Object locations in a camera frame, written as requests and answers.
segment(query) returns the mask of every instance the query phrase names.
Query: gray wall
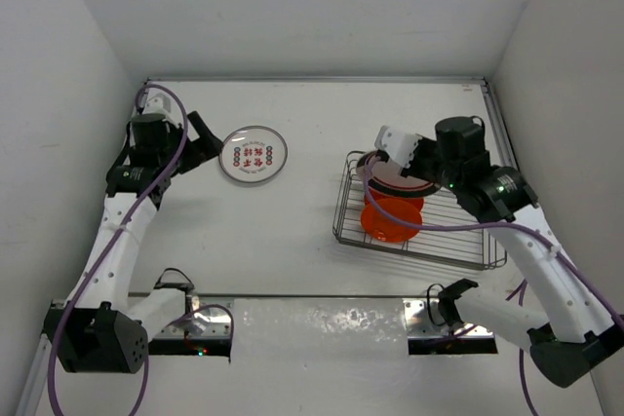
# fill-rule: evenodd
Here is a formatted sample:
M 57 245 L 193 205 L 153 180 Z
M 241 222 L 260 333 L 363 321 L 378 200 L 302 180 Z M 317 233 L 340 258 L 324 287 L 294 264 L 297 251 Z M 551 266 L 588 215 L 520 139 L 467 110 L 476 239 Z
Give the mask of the gray wall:
M 75 283 L 132 87 L 82 0 L 0 0 L 0 414 Z
M 624 3 L 531 0 L 495 76 L 520 164 L 574 261 L 624 312 Z M 624 414 L 624 353 L 596 380 Z
M 526 0 L 85 0 L 138 78 L 476 74 Z

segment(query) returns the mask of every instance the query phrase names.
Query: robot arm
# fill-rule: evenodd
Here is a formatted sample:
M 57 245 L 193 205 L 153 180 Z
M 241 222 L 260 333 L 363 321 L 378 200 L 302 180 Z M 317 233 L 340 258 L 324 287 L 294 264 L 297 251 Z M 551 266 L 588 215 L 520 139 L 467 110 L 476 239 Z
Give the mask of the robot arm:
M 156 95 L 131 119 L 124 148 L 106 176 L 104 212 L 84 275 L 69 299 L 53 303 L 44 320 L 44 332 L 52 341 L 69 300 L 76 297 L 84 277 L 121 229 L 122 234 L 73 304 L 63 327 L 58 358 L 68 372 L 137 372 L 147 357 L 148 342 L 185 312 L 189 284 L 157 284 L 148 297 L 133 308 L 128 307 L 138 249 L 171 178 L 218 156 L 222 148 L 221 141 L 197 112 L 189 113 L 188 121 L 199 137 L 185 141 L 171 175 L 149 193 L 123 224 L 138 195 L 157 180 L 184 138 L 170 110 L 169 98 Z
M 412 175 L 445 186 L 457 202 L 505 247 L 545 313 L 505 302 L 462 280 L 440 294 L 438 312 L 449 326 L 478 323 L 531 354 L 554 384 L 567 387 L 624 346 L 624 332 L 608 310 L 556 255 L 564 253 L 535 193 L 514 168 L 493 166 L 483 121 L 456 117 L 436 125 L 437 140 L 383 127 L 379 156 Z M 545 236 L 549 249 L 517 223 Z

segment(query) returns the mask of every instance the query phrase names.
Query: metal wire rack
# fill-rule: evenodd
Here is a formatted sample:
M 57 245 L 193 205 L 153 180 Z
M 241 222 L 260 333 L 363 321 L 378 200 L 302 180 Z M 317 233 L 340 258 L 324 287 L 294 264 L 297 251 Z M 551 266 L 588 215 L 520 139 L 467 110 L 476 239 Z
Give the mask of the metal wire rack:
M 389 244 L 369 236 L 360 224 L 360 215 L 365 206 L 364 185 L 356 174 L 356 166 L 362 155 L 363 151 L 350 152 L 344 165 L 333 217 L 333 234 L 341 244 L 470 270 L 493 269 L 507 263 L 507 252 L 484 230 L 457 233 L 421 231 L 402 244 Z M 421 214 L 423 224 L 431 226 L 456 226 L 476 222 L 446 189 L 426 197 Z

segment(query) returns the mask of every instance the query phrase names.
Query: plate rim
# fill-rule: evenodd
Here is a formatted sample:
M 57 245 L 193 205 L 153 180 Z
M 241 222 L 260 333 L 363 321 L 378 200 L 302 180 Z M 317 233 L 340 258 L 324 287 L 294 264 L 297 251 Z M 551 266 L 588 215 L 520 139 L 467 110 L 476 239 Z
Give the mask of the plate rim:
M 282 165 L 280 165 L 278 167 L 278 169 L 272 173 L 271 175 L 269 175 L 268 177 L 264 178 L 264 179 L 260 179 L 260 180 L 242 180 L 239 179 L 237 177 L 235 177 L 233 174 L 231 174 L 224 166 L 223 166 L 223 151 L 221 150 L 221 152 L 218 154 L 218 165 L 221 167 L 221 170 L 223 171 L 223 173 L 225 175 L 227 175 L 228 177 L 230 177 L 231 179 L 240 182 L 242 184 L 257 184 L 260 182 L 266 182 L 267 180 L 272 179 L 273 177 L 275 177 L 277 174 L 280 173 L 280 171 L 284 168 L 284 166 L 286 165 L 286 160 L 289 158 L 289 146 L 286 144 L 286 141 L 284 140 L 284 138 L 274 129 L 271 129 L 270 127 L 266 127 L 266 126 L 244 126 L 241 127 L 240 129 L 237 129 L 236 131 L 232 132 L 230 135 L 228 135 L 224 140 L 223 140 L 223 146 L 225 146 L 226 142 L 229 142 L 230 139 L 238 132 L 240 131 L 247 131 L 250 129 L 260 129 L 263 131 L 269 131 L 271 133 L 273 133 L 274 135 L 276 135 L 280 141 L 282 141 L 282 144 L 284 145 L 284 161 L 282 162 Z

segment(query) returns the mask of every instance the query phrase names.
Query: orange plate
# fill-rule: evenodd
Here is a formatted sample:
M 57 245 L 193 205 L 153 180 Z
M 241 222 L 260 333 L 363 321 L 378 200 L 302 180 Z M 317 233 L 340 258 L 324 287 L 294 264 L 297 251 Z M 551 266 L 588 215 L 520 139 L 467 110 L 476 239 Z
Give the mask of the orange plate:
M 409 223 L 422 224 L 420 211 L 409 202 L 401 199 L 381 199 L 377 204 L 388 213 Z M 401 226 L 378 212 L 373 205 L 368 205 L 362 211 L 360 222 L 364 230 L 380 241 L 386 243 L 402 243 L 418 234 L 417 229 Z
M 377 192 L 374 189 L 370 189 L 370 194 L 377 202 L 383 199 L 403 200 L 404 202 L 408 202 L 410 205 L 414 205 L 418 211 L 421 211 L 425 205 L 425 199 L 423 199 L 422 197 L 419 199 L 404 199 L 403 197 L 391 197 L 389 195 L 382 194 L 381 192 Z M 370 203 L 371 202 L 369 202 L 369 198 L 366 194 L 364 194 L 364 205 L 369 205 Z

